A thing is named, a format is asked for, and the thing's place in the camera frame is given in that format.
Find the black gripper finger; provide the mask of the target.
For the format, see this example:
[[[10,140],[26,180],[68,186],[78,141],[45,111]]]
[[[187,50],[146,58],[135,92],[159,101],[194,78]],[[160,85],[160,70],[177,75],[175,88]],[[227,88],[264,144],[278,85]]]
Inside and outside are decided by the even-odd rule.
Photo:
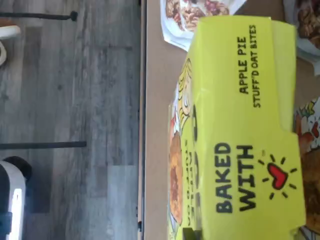
[[[191,227],[185,226],[182,228],[182,239],[183,240],[200,240],[201,239],[201,228],[199,226]]]

